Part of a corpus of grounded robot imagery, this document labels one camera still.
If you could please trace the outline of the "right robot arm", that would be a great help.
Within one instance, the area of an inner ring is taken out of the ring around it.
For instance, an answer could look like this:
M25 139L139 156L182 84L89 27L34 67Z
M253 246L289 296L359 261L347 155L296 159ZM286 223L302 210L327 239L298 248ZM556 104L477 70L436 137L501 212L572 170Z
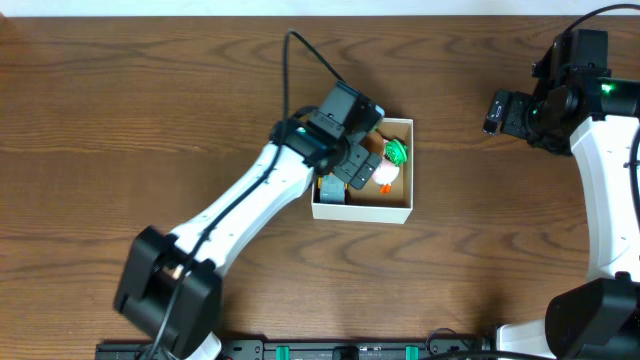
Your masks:
M567 30L533 64L530 94L499 90L483 130L578 165L589 231L585 284L553 298L543 319L497 328L503 356L639 356L639 84L615 79L608 35Z

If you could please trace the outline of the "green spinning top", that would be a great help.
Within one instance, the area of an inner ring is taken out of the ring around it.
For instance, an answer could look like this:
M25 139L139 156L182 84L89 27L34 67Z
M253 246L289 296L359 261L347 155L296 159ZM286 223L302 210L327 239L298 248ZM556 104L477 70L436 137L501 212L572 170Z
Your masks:
M409 159L407 146L399 139L386 140L384 154L395 166L401 166Z

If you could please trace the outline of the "pink duck toy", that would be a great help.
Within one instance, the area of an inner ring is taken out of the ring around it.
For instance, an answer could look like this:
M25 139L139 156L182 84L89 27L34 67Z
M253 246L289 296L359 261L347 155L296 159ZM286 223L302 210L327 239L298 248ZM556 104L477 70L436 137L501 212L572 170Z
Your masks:
M399 166L383 158L380 165L373 172L371 180L379 186L381 194L388 194L391 192L392 184L399 173Z

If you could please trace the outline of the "grey yellow toy truck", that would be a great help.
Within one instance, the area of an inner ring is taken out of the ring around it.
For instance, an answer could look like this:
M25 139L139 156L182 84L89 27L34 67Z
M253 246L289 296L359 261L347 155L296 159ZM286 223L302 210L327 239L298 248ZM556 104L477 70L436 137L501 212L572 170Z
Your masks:
M345 205L347 202L347 185L333 174L325 175L317 180L318 201L322 204Z

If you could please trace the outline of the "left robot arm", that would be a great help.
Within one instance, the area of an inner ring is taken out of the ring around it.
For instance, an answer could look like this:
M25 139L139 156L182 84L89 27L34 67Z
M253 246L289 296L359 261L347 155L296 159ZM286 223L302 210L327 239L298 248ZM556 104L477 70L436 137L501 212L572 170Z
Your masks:
M153 337L141 358L214 359L223 280L242 250L315 178L335 175L361 189L381 157L362 141L384 119L382 107L343 81L321 106L277 122L247 172L214 203L163 234L147 227L133 240L114 308Z

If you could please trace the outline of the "brown plush toy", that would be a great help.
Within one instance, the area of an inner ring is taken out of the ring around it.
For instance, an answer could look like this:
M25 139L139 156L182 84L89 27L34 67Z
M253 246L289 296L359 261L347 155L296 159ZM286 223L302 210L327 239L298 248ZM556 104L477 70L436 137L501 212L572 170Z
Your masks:
M388 140L377 130L367 134L360 145L363 146L369 153L375 153L383 158L386 154L386 144Z

